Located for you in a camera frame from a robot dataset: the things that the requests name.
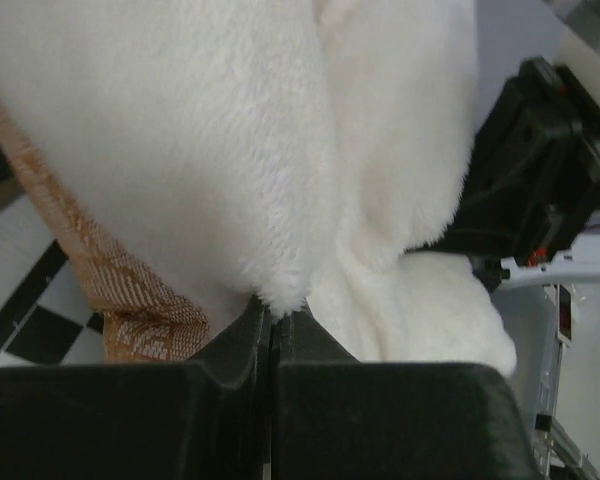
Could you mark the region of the beige fabric pet tent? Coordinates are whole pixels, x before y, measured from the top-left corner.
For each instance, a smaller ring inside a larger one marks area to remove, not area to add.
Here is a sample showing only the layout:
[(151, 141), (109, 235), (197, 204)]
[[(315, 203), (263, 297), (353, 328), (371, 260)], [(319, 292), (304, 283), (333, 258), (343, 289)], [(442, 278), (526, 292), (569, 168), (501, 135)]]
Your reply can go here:
[(0, 149), (68, 256), (89, 305), (103, 314), (109, 361), (186, 360), (209, 343), (204, 313), (82, 211), (1, 105)]

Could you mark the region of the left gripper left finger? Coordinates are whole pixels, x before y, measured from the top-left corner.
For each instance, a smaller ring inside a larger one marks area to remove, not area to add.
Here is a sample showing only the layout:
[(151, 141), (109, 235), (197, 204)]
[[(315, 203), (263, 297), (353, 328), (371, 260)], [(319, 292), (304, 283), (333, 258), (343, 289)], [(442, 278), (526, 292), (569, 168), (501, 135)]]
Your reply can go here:
[(0, 479), (259, 479), (269, 312), (187, 361), (0, 368)]

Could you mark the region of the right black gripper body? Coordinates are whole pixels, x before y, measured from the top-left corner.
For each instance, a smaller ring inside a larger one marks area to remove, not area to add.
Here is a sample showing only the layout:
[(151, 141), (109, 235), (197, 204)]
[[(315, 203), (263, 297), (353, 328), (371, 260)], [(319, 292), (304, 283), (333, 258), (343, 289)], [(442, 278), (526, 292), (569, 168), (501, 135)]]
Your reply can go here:
[(600, 210), (600, 107), (565, 65), (525, 60), (475, 137), (458, 210), (430, 250), (550, 261)]

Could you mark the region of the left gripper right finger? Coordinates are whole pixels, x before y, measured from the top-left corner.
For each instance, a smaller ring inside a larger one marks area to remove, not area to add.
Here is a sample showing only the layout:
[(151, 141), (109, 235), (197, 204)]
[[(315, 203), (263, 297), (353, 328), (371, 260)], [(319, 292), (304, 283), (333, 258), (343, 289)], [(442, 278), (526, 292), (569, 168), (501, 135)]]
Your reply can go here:
[(360, 363), (313, 318), (276, 329), (276, 479), (536, 479), (513, 393), (472, 363)]

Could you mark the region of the white fluffy cushion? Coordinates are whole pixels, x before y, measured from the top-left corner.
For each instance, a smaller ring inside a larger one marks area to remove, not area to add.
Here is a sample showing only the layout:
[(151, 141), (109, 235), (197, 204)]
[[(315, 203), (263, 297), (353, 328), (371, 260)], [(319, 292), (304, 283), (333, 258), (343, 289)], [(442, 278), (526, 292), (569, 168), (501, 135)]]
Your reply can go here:
[(258, 298), (362, 361), (512, 374), (469, 260), (429, 248), (477, 89), (472, 1), (0, 1), (0, 105), (210, 341)]

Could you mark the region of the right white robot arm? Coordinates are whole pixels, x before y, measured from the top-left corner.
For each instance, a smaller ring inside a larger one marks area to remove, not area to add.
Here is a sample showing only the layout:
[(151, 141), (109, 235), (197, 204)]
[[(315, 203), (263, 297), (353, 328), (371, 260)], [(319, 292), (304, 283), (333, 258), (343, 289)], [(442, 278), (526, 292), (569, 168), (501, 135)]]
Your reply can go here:
[(600, 107), (541, 57), (509, 78), (475, 137), (454, 221), (431, 250), (464, 255), (489, 291), (600, 282)]

